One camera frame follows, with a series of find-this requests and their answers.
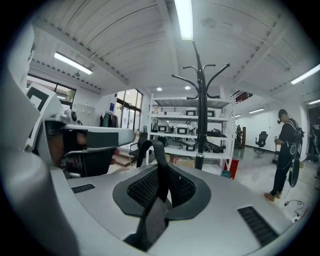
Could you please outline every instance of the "shelf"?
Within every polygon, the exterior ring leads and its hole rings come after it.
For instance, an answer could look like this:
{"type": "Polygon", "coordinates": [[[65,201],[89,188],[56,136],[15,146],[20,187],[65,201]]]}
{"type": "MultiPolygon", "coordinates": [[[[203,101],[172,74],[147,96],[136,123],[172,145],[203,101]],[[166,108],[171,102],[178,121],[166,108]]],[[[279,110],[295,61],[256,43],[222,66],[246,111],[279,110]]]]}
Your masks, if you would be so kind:
{"type": "MultiPolygon", "coordinates": [[[[187,97],[156,97],[153,98],[161,107],[198,107],[198,99],[187,99],[187,97]]],[[[207,98],[207,107],[214,109],[222,109],[228,104],[232,104],[231,99],[207,98]]]]}
{"type": "MultiPolygon", "coordinates": [[[[198,150],[196,151],[185,151],[182,149],[178,149],[175,146],[166,146],[164,148],[164,152],[167,154],[174,154],[179,156],[188,156],[188,157],[196,157],[198,150]]],[[[230,152],[226,151],[224,153],[207,153],[204,152],[205,159],[230,159],[230,152]]]]}
{"type": "MultiPolygon", "coordinates": [[[[158,119],[166,119],[166,120],[181,120],[181,121],[198,121],[197,115],[172,115],[172,114],[152,114],[152,118],[158,118],[158,119]]],[[[228,122],[230,119],[224,118],[224,117],[211,117],[208,116],[208,123],[220,123],[228,122]]]]}
{"type": "MultiPolygon", "coordinates": [[[[155,136],[164,136],[164,137],[176,137],[176,138],[188,138],[188,139],[196,139],[197,135],[182,135],[182,134],[174,134],[174,133],[163,133],[163,132],[150,132],[150,135],[155,136]]],[[[207,136],[207,140],[220,140],[220,141],[226,141],[227,137],[212,137],[207,136]]]]}

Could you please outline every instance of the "coat rack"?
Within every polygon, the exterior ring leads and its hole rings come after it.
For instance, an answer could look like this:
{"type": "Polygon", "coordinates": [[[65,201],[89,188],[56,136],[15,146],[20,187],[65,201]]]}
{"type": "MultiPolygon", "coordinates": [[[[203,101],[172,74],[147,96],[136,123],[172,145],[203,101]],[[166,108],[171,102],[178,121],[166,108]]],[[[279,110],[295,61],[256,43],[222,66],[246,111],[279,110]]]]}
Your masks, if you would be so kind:
{"type": "MultiPolygon", "coordinates": [[[[220,96],[211,96],[208,94],[208,88],[211,84],[211,82],[219,75],[221,74],[225,69],[227,69],[228,67],[230,67],[230,64],[227,63],[223,68],[220,69],[220,71],[218,71],[208,82],[208,84],[206,84],[206,79],[205,79],[205,68],[206,67],[215,67],[216,64],[208,64],[208,65],[204,65],[202,67],[201,65],[201,60],[200,60],[200,56],[196,47],[196,43],[195,41],[192,41],[193,44],[193,48],[195,51],[195,57],[196,57],[196,62],[197,62],[197,68],[195,66],[183,66],[183,69],[195,69],[196,71],[196,76],[197,76],[197,84],[198,86],[196,86],[192,81],[189,81],[183,77],[177,76],[175,74],[172,74],[172,77],[174,78],[178,78],[182,81],[185,81],[189,84],[191,84],[197,91],[197,96],[195,97],[187,97],[187,100],[195,100],[197,98],[199,98],[199,105],[198,105],[198,135],[196,138],[196,142],[191,145],[191,146],[195,146],[198,144],[198,153],[195,156],[195,165],[194,167],[196,169],[202,170],[202,166],[204,163],[204,147],[206,144],[209,144],[210,142],[207,140],[207,128],[208,128],[208,108],[207,108],[207,97],[209,97],[210,99],[219,99],[220,96]]],[[[226,146],[222,145],[220,147],[217,147],[216,149],[225,149],[226,146]]]]}

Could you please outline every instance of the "ceiling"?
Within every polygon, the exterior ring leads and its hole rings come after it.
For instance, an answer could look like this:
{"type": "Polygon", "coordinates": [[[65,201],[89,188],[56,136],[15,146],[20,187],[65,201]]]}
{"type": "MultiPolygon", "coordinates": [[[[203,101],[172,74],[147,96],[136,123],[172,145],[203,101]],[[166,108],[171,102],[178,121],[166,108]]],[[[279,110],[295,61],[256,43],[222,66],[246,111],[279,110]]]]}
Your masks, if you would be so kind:
{"type": "MultiPolygon", "coordinates": [[[[194,40],[206,80],[230,63],[213,82],[281,101],[299,94],[320,96],[320,75],[296,85],[290,80],[320,63],[319,53],[300,25],[277,1],[192,1],[194,40]]],[[[175,73],[196,81],[195,53],[182,41],[174,0],[54,0],[32,20],[36,50],[31,69],[51,73],[88,90],[111,94],[147,88],[160,95],[194,96],[175,73]],[[60,52],[91,68],[87,75],[54,59],[60,52]]]]}

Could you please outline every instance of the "window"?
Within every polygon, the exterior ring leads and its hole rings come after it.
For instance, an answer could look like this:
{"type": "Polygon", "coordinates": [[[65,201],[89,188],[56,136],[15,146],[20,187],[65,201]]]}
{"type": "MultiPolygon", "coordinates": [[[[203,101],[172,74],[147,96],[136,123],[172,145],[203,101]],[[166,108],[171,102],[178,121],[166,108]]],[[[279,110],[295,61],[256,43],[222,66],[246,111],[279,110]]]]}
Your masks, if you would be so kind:
{"type": "Polygon", "coordinates": [[[26,89],[27,90],[29,89],[29,86],[33,82],[55,92],[56,95],[58,96],[58,98],[60,99],[60,102],[62,103],[63,109],[68,110],[68,109],[72,108],[76,89],[67,87],[67,86],[59,84],[59,83],[54,83],[52,81],[44,80],[40,77],[28,75],[27,81],[26,81],[26,89]]]}
{"type": "Polygon", "coordinates": [[[121,91],[117,95],[115,115],[120,127],[139,131],[143,95],[136,89],[121,91]]]}

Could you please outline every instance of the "shoe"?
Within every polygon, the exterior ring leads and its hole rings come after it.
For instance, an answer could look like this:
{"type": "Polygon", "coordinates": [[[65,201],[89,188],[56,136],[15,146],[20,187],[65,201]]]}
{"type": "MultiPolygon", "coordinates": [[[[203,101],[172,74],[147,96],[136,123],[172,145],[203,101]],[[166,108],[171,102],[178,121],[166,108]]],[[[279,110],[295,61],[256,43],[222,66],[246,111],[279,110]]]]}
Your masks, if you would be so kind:
{"type": "Polygon", "coordinates": [[[275,201],[275,195],[272,195],[271,193],[264,193],[264,197],[266,199],[269,199],[270,201],[274,202],[275,201]]]}

